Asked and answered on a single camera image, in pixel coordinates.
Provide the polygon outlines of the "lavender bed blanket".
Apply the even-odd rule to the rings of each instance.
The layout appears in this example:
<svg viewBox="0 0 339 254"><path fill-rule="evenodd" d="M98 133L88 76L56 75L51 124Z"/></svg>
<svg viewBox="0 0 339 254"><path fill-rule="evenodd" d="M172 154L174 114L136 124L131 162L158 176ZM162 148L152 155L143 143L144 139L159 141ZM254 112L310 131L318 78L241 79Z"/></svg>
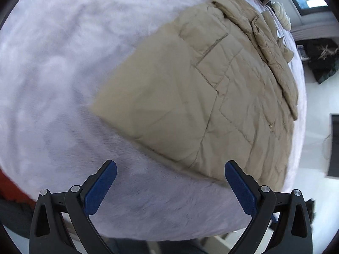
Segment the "lavender bed blanket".
<svg viewBox="0 0 339 254"><path fill-rule="evenodd" d="M21 0L1 30L1 169L28 196L67 190L106 160L117 179L92 221L105 237L188 240L244 228L223 181L177 170L148 155L93 114L91 105L140 43L189 7L211 0ZM298 88L287 176L289 191L304 136L305 86L294 40L272 11L294 54Z"/></svg>

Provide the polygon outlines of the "dark plant decoration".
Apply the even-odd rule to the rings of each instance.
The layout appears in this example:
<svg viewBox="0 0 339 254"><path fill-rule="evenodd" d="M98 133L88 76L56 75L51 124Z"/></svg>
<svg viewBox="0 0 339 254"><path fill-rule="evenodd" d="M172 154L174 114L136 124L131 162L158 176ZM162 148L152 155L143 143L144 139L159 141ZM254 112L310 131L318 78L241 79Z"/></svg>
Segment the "dark plant decoration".
<svg viewBox="0 0 339 254"><path fill-rule="evenodd" d="M309 40L306 53L310 57L308 67L318 84L338 72L338 45L332 39Z"/></svg>

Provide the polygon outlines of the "beige padded jacket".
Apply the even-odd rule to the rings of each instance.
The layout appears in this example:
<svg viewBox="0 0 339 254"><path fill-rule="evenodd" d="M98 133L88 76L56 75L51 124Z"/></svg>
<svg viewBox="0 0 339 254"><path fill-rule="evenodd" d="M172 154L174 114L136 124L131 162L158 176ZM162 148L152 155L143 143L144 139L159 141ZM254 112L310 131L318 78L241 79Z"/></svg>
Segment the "beige padded jacket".
<svg viewBox="0 0 339 254"><path fill-rule="evenodd" d="M298 119L293 56L270 12L211 0L143 40L91 111L177 170L223 181L234 160L281 189Z"/></svg>

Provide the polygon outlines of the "wall mounted television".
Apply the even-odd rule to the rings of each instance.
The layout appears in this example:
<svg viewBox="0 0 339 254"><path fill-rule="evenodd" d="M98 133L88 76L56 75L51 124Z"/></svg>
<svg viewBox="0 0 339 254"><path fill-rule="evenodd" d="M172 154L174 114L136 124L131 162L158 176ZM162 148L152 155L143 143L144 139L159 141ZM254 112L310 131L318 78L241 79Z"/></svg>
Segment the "wall mounted television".
<svg viewBox="0 0 339 254"><path fill-rule="evenodd" d="M339 177L339 115L332 114L332 148L327 176Z"/></svg>

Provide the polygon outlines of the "cream quilted puffer jacket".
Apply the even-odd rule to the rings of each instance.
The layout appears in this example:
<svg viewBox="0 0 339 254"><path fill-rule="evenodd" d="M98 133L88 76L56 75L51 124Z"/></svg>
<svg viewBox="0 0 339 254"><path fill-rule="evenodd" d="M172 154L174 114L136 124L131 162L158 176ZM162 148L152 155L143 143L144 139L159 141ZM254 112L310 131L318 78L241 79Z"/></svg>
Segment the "cream quilted puffer jacket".
<svg viewBox="0 0 339 254"><path fill-rule="evenodd" d="M286 30L291 30L291 21L290 17L287 15L285 8L282 3L279 2L273 2L272 3L272 9L279 20L281 26Z"/></svg>

